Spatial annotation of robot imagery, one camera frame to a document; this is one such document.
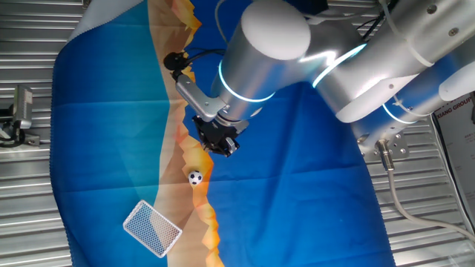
metal grating floor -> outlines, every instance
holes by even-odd
[[[51,77],[82,17],[81,0],[0,0],[0,105],[33,89],[39,148],[0,148],[0,266],[65,267],[71,255],[49,177]]]
[[[332,0],[331,8],[362,11],[370,0]],[[0,266],[66,267],[71,256],[49,178],[50,97],[54,59],[82,16],[81,0],[0,0],[0,105],[13,101],[17,83],[32,87],[33,129],[39,148],[0,149]],[[359,26],[373,19],[356,19]],[[396,184],[413,214],[463,224],[432,124],[406,131],[410,158],[396,163]],[[380,162],[368,169],[398,266],[450,266],[448,256],[465,238],[413,224],[396,212]]]

black and white ball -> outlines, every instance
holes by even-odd
[[[188,181],[192,185],[198,185],[201,181],[203,181],[203,175],[199,171],[192,171],[188,174]]]

gray cable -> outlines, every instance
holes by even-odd
[[[223,37],[223,40],[226,44],[228,44],[228,39],[226,39],[226,36],[224,35],[224,32],[223,32],[223,29],[221,29],[221,25],[220,25],[220,17],[218,15],[218,11],[220,9],[220,6],[222,5],[222,3],[224,3],[225,0],[220,0],[217,4],[216,4],[216,8],[214,9],[214,19],[216,20],[216,26],[217,26],[217,30],[220,31],[220,35],[221,37]]]
[[[402,214],[402,216],[404,216],[404,217],[408,218],[409,220],[411,220],[415,223],[418,223],[418,224],[430,225],[430,226],[439,226],[439,227],[443,227],[443,228],[449,228],[449,229],[454,230],[454,231],[458,231],[460,234],[465,235],[472,242],[475,242],[475,236],[472,235],[470,232],[468,232],[465,229],[457,227],[457,226],[455,226],[453,224],[450,224],[448,222],[441,222],[441,221],[438,221],[438,220],[422,219],[422,218],[418,218],[418,217],[415,217],[415,216],[409,214],[402,207],[401,203],[399,202],[399,198],[396,194],[396,184],[394,182],[394,173],[393,173],[393,171],[391,171],[391,170],[387,171],[387,177],[389,178],[389,187],[390,187],[390,190],[391,190],[391,196],[393,197],[393,200],[394,200],[394,205],[396,206],[397,210]]]
[[[379,3],[381,4],[381,6],[383,7],[383,11],[384,11],[384,14],[386,15],[386,21],[387,21],[387,24],[389,25],[389,28],[393,31],[393,33],[396,35],[396,36],[399,36],[399,38],[403,39],[404,41],[406,41],[407,43],[407,47],[409,48],[409,52],[413,55],[413,57],[415,59],[417,59],[417,61],[421,62],[422,65],[426,66],[426,67],[432,67],[433,66],[433,63],[432,62],[429,62],[427,59],[425,59],[423,56],[421,56],[421,54],[419,52],[416,51],[416,49],[414,48],[413,44],[411,43],[410,40],[406,39],[402,33],[398,30],[398,28],[396,27],[396,24],[394,24],[394,21],[393,19],[391,18],[391,13],[389,11],[389,7],[387,6],[386,4],[386,1],[385,0],[379,0]]]

blue fabric mat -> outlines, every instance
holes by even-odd
[[[249,3],[229,2],[221,12],[231,36]],[[203,25],[189,47],[224,47],[215,1],[193,4]],[[194,63],[201,88],[219,60]],[[167,266],[122,222],[140,200],[155,201],[168,109],[146,1],[59,54],[50,171],[75,266]],[[193,115],[188,107],[185,124],[197,138]],[[208,198],[226,267],[394,266],[350,126],[310,85],[278,92],[250,123],[235,155],[212,155]]]

white mesh card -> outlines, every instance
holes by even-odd
[[[158,257],[164,257],[182,230],[141,200],[123,223],[124,229]]]

